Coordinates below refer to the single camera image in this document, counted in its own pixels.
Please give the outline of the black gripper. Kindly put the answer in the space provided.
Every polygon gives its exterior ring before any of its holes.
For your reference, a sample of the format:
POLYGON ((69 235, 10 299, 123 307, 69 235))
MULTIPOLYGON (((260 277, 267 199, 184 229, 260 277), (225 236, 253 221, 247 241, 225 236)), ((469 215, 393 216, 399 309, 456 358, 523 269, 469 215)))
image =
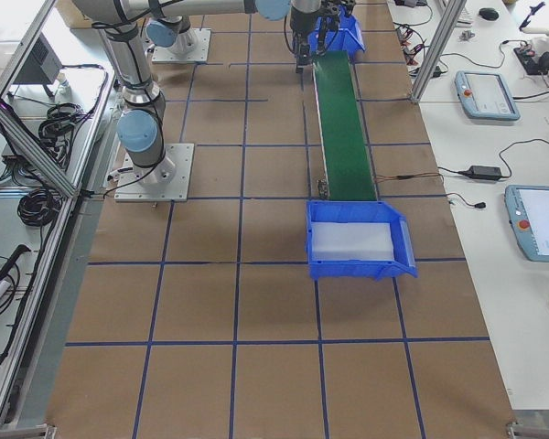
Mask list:
POLYGON ((296 58, 296 73, 302 73, 309 65, 308 36, 315 30, 318 20, 320 0, 292 0, 290 27, 294 37, 294 54, 296 58))

